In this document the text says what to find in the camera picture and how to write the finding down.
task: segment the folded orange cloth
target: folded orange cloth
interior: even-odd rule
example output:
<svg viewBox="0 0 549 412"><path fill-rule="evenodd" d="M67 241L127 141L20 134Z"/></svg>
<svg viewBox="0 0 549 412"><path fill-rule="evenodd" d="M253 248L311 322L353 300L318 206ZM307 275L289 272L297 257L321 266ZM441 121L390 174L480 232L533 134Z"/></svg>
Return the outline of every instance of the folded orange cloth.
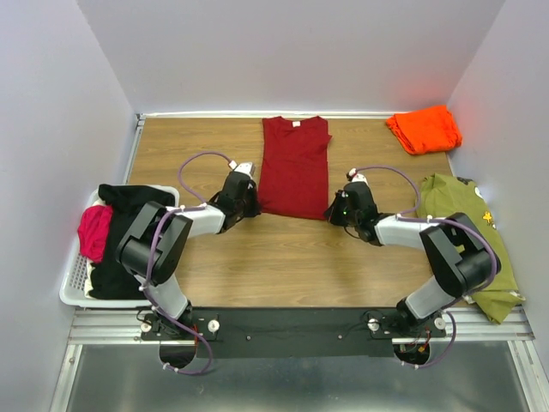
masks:
<svg viewBox="0 0 549 412"><path fill-rule="evenodd" d="M387 126L411 155L443 152L462 145L462 134L446 106L396 114L387 119Z"/></svg>

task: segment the red shirt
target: red shirt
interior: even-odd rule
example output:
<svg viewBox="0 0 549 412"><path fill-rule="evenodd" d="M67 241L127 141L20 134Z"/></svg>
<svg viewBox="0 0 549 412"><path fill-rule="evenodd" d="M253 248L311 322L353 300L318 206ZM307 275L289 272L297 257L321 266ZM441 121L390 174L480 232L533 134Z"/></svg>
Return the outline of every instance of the red shirt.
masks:
<svg viewBox="0 0 549 412"><path fill-rule="evenodd" d="M263 163L257 196L262 211L325 220L328 208L328 122L318 116L263 120Z"/></svg>

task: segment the wooden table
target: wooden table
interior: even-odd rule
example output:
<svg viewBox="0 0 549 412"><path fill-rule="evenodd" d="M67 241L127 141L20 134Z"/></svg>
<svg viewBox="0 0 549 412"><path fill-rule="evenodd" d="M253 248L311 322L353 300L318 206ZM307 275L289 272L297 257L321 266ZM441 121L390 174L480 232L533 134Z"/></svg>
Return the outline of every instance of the wooden table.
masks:
<svg viewBox="0 0 549 412"><path fill-rule="evenodd" d="M450 174L444 153L411 156L377 119L330 119L329 191L346 183L352 167L397 167L419 183ZM262 164L259 118L148 118L130 176L132 185L179 188L180 164L201 150L219 150L236 161ZM220 190L229 169L203 156L184 179L205 197ZM413 205L413 190L392 172L367 173L378 209ZM181 204L197 200L179 189ZM263 214L229 232L187 242L177 277L195 306L394 306L431 276L425 254L405 247L375 247L352 239L341 227Z"/></svg>

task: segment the white plastic basket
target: white plastic basket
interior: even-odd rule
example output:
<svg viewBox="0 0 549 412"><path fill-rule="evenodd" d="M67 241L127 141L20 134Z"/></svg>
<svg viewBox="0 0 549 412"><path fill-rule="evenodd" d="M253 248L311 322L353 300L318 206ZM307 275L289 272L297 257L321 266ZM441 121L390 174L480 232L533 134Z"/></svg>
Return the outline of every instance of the white plastic basket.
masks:
<svg viewBox="0 0 549 412"><path fill-rule="evenodd" d="M175 204L179 205L179 192L175 187L150 185L161 191L167 191L175 197ZM94 191L87 201L87 208L92 206L94 202L100 200L98 191ZM87 298L84 294L84 282L87 278L86 270L87 259L80 254L80 244L78 235L75 236L69 264L65 270L59 297L61 301L67 305L80 307L95 307L102 309L130 309L138 306L150 305L148 300L101 300Z"/></svg>

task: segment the wall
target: wall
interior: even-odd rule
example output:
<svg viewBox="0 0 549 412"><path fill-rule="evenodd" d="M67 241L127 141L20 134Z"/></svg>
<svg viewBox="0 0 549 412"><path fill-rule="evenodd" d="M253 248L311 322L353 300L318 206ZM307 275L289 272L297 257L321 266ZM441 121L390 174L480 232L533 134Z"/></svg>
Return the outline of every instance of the wall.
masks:
<svg viewBox="0 0 549 412"><path fill-rule="evenodd" d="M82 208L120 182L134 114L74 0L0 15L0 398L49 410L73 309L58 297Z"/></svg>
<svg viewBox="0 0 549 412"><path fill-rule="evenodd" d="M504 237L549 372L549 3L507 0L449 102L455 172L477 179Z"/></svg>
<svg viewBox="0 0 549 412"><path fill-rule="evenodd" d="M445 103L503 0L78 0L138 112Z"/></svg>

